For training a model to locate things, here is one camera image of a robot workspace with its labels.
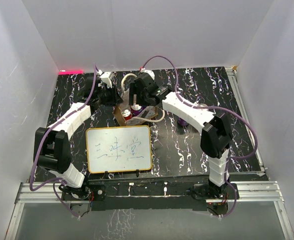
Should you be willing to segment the purple fanta can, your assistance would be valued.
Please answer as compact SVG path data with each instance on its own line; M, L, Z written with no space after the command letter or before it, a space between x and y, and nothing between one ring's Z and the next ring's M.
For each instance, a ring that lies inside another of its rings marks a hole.
M178 125L180 125L182 127L186 127L189 125L189 123L187 121L185 121L184 119L182 119L181 117L178 118L177 123L178 123Z
M133 117L137 117L143 111L143 107L139 104L133 104L130 108Z

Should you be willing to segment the printed canvas tote bag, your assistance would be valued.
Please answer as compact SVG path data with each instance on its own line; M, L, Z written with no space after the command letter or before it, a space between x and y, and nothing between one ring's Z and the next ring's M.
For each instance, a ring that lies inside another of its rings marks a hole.
M129 104L129 89L125 90L125 81L134 78L133 73L126 74L121 80L121 97L123 103L114 107L113 115L121 127L138 126L144 123L158 123L165 117L165 111L156 106L142 106Z

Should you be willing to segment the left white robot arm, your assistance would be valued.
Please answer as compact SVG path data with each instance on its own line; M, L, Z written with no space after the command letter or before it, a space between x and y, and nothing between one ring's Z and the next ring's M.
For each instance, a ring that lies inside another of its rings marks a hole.
M73 188L80 200L90 194L85 176L71 162L70 139L77 129L89 119L100 106L115 107L123 103L112 79L112 72L94 74L85 80L85 86L67 112L49 127L40 127L35 132L34 157L29 188L33 187L36 168L48 170L55 175L50 182L60 182Z

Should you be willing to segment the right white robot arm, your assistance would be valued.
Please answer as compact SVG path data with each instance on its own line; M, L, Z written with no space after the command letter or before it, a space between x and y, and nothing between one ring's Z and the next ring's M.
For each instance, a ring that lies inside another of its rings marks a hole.
M209 180L194 193L222 198L228 191L228 154L232 140L231 127L226 114L214 114L207 106L191 103L176 89L158 86L148 72L140 73L129 87L129 104L160 107L183 119L200 133L200 148L208 156Z

